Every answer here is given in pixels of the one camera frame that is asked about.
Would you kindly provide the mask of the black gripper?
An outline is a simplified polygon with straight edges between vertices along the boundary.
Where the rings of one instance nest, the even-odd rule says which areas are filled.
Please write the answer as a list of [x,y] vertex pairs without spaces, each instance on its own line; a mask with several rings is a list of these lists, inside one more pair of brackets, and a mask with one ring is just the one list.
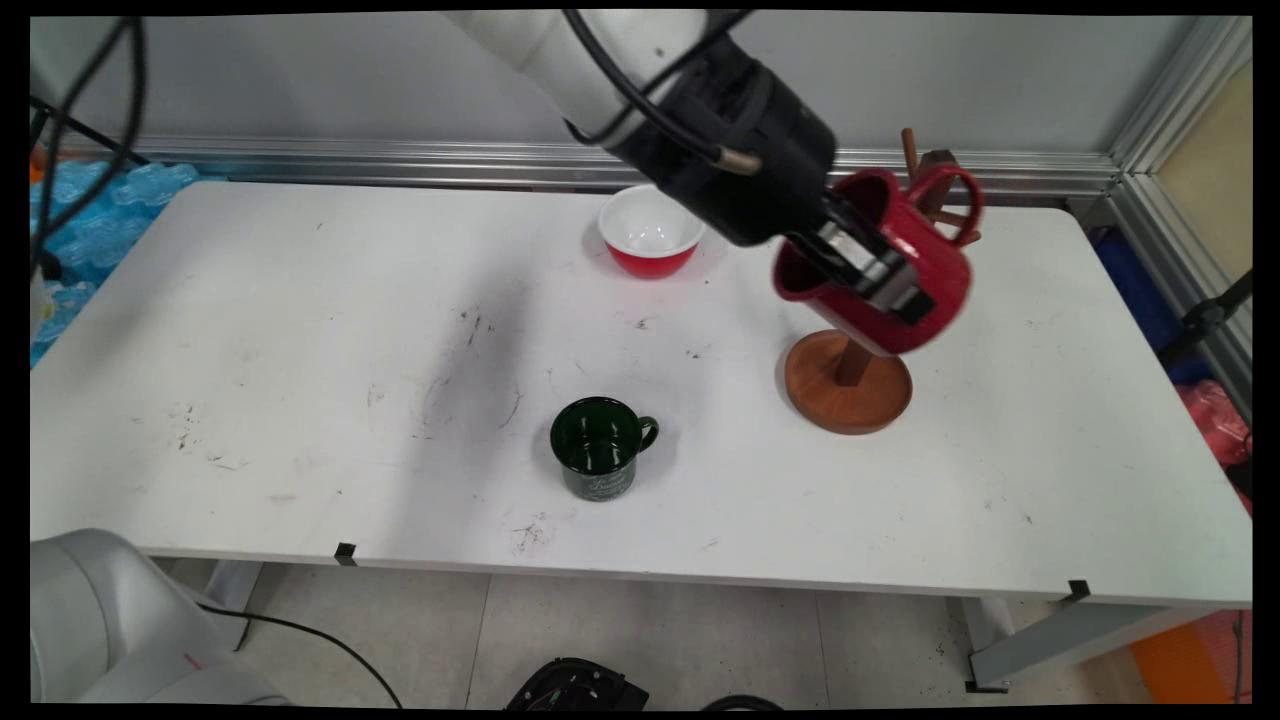
[[938,232],[906,195],[824,195],[835,160],[829,127],[772,70],[750,68],[721,96],[718,143],[756,160],[750,176],[717,170],[703,219],[739,247],[792,232],[791,290],[815,288],[835,327],[934,327]]

